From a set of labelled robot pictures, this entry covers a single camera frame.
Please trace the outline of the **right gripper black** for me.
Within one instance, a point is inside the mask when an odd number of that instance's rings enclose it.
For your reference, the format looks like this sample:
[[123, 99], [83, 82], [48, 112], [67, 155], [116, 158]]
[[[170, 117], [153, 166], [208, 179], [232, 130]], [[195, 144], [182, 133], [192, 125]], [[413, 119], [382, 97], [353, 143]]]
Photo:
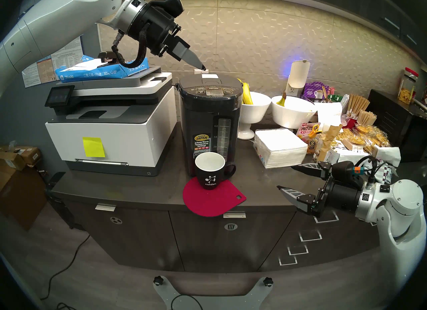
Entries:
[[305, 175], [326, 180], [326, 183], [319, 189], [316, 196], [305, 194], [292, 188], [277, 186], [282, 195], [297, 210], [317, 218], [328, 207], [349, 213], [356, 212], [364, 185], [362, 177], [352, 177], [351, 181], [339, 181], [330, 176], [332, 164], [324, 161], [295, 165], [291, 166], [291, 168]]

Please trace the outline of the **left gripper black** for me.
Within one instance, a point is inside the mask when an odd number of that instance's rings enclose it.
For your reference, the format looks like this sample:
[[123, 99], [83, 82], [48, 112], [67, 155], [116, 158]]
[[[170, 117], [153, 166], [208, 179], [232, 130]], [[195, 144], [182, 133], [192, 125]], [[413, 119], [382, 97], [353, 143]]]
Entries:
[[161, 57], [164, 52], [176, 60], [183, 60], [195, 69], [206, 70], [190, 45], [176, 34], [181, 27], [174, 19], [182, 13], [182, 3], [147, 3], [138, 12], [130, 25], [129, 37], [139, 41], [139, 33], [146, 30], [146, 47], [153, 55]]

